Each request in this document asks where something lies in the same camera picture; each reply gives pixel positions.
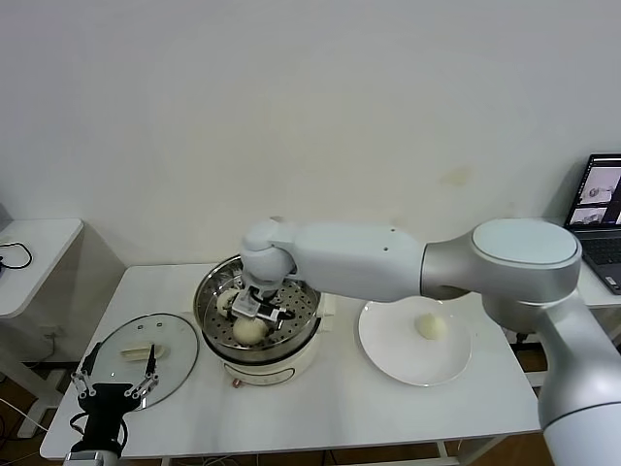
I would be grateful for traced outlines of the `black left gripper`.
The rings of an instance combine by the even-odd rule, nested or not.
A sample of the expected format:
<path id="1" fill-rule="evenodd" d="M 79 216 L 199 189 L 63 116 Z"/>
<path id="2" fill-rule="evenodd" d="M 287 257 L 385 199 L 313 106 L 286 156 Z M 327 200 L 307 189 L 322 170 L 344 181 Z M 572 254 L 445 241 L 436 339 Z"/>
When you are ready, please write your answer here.
<path id="1" fill-rule="evenodd" d="M 82 434 L 82 442 L 87 445 L 117 444 L 124 415 L 136 408 L 134 398 L 147 396 L 159 382 L 155 345 L 151 345 L 145 375 L 139 383 L 96 383 L 92 387 L 90 378 L 100 348 L 97 342 L 71 375 L 79 406 L 87 417 Z"/>

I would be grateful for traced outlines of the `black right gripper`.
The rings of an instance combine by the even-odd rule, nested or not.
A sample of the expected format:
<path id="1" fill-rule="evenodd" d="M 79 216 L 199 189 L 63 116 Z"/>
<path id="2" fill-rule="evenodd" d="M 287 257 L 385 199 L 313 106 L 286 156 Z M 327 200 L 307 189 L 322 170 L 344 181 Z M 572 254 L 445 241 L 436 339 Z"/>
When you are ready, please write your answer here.
<path id="1" fill-rule="evenodd" d="M 239 294 L 237 288 L 229 288 L 223 293 L 223 310 L 228 311 L 232 309 L 233 303 Z M 280 305 L 274 302 L 275 294 L 263 296 L 260 290 L 254 286 L 248 289 L 250 298 L 259 306 L 261 318 L 266 322 L 270 328 L 281 328 L 282 323 L 288 320 L 288 312 L 280 309 Z"/>

